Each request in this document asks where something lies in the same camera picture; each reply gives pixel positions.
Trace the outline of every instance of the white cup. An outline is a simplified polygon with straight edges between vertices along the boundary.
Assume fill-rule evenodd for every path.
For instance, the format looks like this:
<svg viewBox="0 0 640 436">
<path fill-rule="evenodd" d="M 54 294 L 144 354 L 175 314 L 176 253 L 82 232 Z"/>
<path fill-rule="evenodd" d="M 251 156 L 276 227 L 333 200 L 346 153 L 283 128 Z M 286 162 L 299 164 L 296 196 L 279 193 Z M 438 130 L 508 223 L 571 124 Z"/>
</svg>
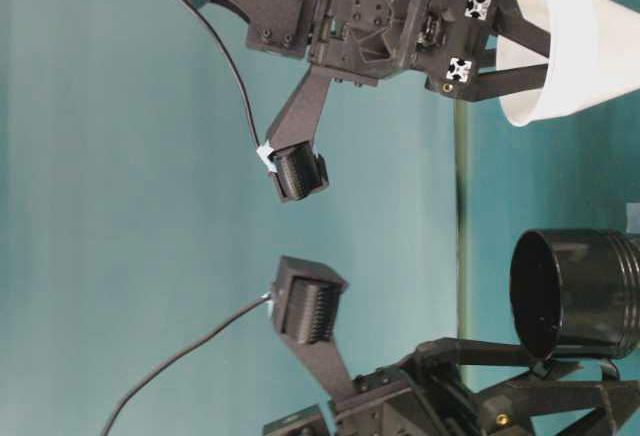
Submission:
<svg viewBox="0 0 640 436">
<path fill-rule="evenodd" d="M 551 33 L 542 89 L 500 98 L 514 126 L 559 118 L 640 89 L 640 13 L 609 0 L 518 0 L 523 16 Z M 547 63 L 498 38 L 496 67 Z"/>
</svg>

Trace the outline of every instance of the screw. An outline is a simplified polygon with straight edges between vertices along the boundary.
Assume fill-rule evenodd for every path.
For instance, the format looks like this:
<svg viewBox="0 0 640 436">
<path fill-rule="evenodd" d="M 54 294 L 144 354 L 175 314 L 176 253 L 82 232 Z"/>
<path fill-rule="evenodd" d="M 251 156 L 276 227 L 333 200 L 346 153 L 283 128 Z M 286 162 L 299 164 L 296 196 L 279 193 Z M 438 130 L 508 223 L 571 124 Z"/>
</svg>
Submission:
<svg viewBox="0 0 640 436">
<path fill-rule="evenodd" d="M 496 423 L 500 427 L 505 427 L 510 423 L 509 416 L 507 416 L 506 414 L 499 414 L 498 417 L 496 418 Z"/>
</svg>

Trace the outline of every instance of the wire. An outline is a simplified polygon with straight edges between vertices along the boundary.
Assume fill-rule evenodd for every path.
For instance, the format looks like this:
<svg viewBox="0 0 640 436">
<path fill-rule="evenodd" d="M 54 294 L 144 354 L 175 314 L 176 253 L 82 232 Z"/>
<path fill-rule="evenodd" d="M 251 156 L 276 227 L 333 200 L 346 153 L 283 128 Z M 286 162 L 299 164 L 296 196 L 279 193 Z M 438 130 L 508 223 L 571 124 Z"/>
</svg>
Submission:
<svg viewBox="0 0 640 436">
<path fill-rule="evenodd" d="M 252 142 L 255 145 L 256 149 L 258 149 L 260 147 L 260 139 L 258 138 L 258 133 L 256 131 L 256 124 L 253 117 L 253 109 L 251 108 L 251 101 L 249 101 L 249 94 L 247 92 L 247 87 L 244 84 L 242 76 L 240 75 L 240 71 L 238 71 L 238 67 L 236 66 L 236 63 L 233 60 L 233 57 L 229 53 L 229 50 L 227 49 L 227 47 L 224 45 L 224 42 L 222 41 L 222 38 L 220 37 L 218 32 L 215 29 L 213 29 L 213 26 L 211 26 L 209 21 L 207 21 L 207 19 L 202 15 L 202 13 L 200 13 L 200 11 L 198 11 L 195 7 L 193 7 L 188 1 L 186 0 L 178 0 L 178 1 L 180 1 L 180 3 L 182 3 L 184 7 L 187 8 L 187 10 L 198 19 L 198 21 L 200 21 L 200 23 L 204 26 L 207 32 L 214 39 L 214 41 L 216 42 L 216 45 L 218 46 L 218 49 L 227 60 L 227 63 L 231 68 L 231 73 L 233 74 L 233 78 L 236 80 L 236 83 L 240 88 L 240 94 L 242 96 L 242 104 L 244 105 L 244 111 L 247 116 L 247 122 L 249 124 L 249 133 L 251 135 Z"/>
<path fill-rule="evenodd" d="M 211 341 L 214 337 L 216 337 L 218 334 L 220 334 L 222 331 L 224 331 L 232 323 L 234 323 L 235 321 L 240 319 L 245 314 L 251 312 L 253 309 L 257 308 L 261 304 L 266 303 L 270 299 L 271 299 L 271 295 L 270 294 L 265 294 L 264 296 L 261 296 L 259 299 L 255 300 L 253 303 L 249 304 L 248 306 L 242 308 L 236 314 L 234 314 L 229 319 L 224 321 L 220 326 L 215 328 L 209 334 L 207 334 L 203 338 L 199 339 L 198 341 L 192 343 L 191 345 L 187 346 L 182 351 L 176 353 L 174 356 L 172 356 L 169 359 L 167 359 L 165 362 L 160 364 L 160 366 L 158 366 L 156 369 L 154 369 L 149 374 L 147 374 L 144 378 L 142 378 L 142 380 L 138 384 L 136 384 L 127 394 L 125 394 L 123 396 L 123 398 L 118 402 L 118 404 L 114 408 L 113 412 L 111 413 L 111 416 L 109 416 L 109 419 L 107 420 L 107 423 L 105 424 L 104 428 L 100 432 L 100 436 L 107 436 L 109 434 L 109 431 L 111 431 L 111 428 L 113 428 L 113 425 L 116 422 L 116 419 L 118 418 L 118 416 L 120 415 L 120 413 L 124 409 L 125 405 L 129 401 L 131 401 L 131 399 L 136 394 L 138 394 L 138 392 L 140 392 L 140 390 L 142 390 L 146 385 L 148 385 L 151 381 L 153 381 L 157 376 L 159 376 L 161 373 L 163 373 L 169 366 L 171 366 L 172 364 L 176 363 L 180 359 L 184 358 L 188 354 L 190 354 L 193 351 L 195 351 L 196 349 L 200 348 L 201 346 L 204 346 L 209 341 Z"/>
</svg>

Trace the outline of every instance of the black cylinder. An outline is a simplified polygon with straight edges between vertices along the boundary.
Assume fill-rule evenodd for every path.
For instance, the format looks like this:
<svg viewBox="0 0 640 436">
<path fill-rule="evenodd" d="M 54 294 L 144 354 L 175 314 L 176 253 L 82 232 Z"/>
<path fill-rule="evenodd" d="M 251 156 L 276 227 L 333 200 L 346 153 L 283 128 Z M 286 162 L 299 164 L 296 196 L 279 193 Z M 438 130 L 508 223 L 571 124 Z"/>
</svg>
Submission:
<svg viewBox="0 0 640 436">
<path fill-rule="evenodd" d="M 620 359 L 640 342 L 640 244 L 616 231 L 525 233 L 511 263 L 511 308 L 536 358 Z"/>
</svg>

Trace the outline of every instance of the teal wall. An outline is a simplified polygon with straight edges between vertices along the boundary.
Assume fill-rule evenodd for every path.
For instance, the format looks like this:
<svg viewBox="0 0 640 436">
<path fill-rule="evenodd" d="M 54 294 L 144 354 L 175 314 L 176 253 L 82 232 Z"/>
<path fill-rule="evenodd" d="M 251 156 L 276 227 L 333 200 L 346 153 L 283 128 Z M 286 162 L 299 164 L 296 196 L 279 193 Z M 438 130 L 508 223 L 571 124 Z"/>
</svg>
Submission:
<svg viewBox="0 0 640 436">
<path fill-rule="evenodd" d="M 97 434 L 141 375 L 265 292 L 284 253 L 351 281 L 337 337 L 353 373 L 455 335 L 453 111 L 424 77 L 332 88 L 332 187 L 283 206 L 223 59 L 174 0 L 0 0 L 0 15 L 0 435 Z M 262 134 L 306 65 L 206 15 Z M 325 400 L 260 310 L 113 434 L 259 434 Z"/>
<path fill-rule="evenodd" d="M 614 0 L 640 10 L 640 0 Z M 580 84 L 580 75 L 576 75 Z M 466 107 L 460 135 L 468 281 L 466 334 L 516 342 L 508 305 L 508 273 L 518 237 L 530 228 L 627 227 L 626 204 L 640 201 L 640 93 L 577 116 L 512 127 L 498 101 Z M 627 379 L 640 378 L 640 354 L 621 364 Z M 505 372 L 473 370 L 482 387 Z M 542 434 L 569 418 L 540 424 Z M 634 420 L 622 435 L 637 435 Z"/>
</svg>

